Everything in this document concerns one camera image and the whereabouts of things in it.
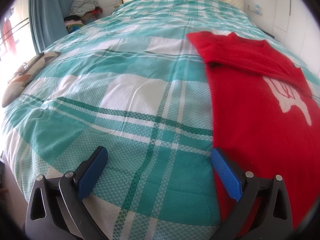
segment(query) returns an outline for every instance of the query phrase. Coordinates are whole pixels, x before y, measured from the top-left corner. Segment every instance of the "white graphic on sweater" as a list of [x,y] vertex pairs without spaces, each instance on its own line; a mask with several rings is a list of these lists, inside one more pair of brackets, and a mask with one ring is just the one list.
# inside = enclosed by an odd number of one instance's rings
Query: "white graphic on sweater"
[[278,99],[280,108],[283,113],[289,112],[291,106],[296,105],[300,108],[308,125],[311,126],[311,118],[308,112],[306,104],[301,100],[298,92],[290,85],[278,81],[273,78],[263,77],[264,81],[267,82],[273,95]]

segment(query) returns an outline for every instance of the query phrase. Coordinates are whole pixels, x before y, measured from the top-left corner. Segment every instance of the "bedspread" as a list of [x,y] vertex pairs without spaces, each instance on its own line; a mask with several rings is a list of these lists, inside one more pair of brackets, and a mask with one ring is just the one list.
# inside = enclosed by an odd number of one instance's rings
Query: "bedspread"
[[61,55],[7,106],[4,152],[25,198],[36,175],[74,170],[101,145],[108,164],[84,204],[110,239],[209,239],[220,212],[210,93],[186,38],[196,31],[266,39],[302,68],[320,105],[318,78],[243,11],[133,0],[49,46]]

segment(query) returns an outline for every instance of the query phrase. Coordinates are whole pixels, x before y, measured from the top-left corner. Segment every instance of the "pile of clothes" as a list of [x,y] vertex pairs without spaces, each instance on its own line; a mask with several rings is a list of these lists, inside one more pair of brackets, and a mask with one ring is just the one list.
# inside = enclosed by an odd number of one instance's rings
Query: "pile of clothes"
[[102,8],[97,0],[74,0],[71,4],[69,16],[64,18],[68,33],[95,21],[97,14],[100,13],[102,13]]

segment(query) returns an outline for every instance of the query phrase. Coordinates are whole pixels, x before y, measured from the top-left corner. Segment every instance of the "pillow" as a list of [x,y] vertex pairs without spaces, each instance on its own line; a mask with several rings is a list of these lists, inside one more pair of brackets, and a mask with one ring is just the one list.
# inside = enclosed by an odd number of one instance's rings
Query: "pillow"
[[60,52],[56,51],[42,52],[28,63],[23,63],[8,81],[2,97],[2,107],[6,107],[15,100],[35,76],[59,55]]

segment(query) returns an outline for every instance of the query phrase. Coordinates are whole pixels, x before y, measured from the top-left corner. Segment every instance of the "plaid bedspread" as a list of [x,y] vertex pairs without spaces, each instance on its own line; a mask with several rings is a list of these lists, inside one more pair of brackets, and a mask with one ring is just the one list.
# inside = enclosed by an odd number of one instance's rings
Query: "plaid bedspread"
[[134,0],[47,48],[61,55],[6,108],[4,151],[26,199],[36,175],[74,170],[102,145],[108,164],[84,203],[110,239],[209,239],[220,213],[210,93],[186,39],[197,31],[268,40],[302,68],[320,104],[318,78],[243,11]]

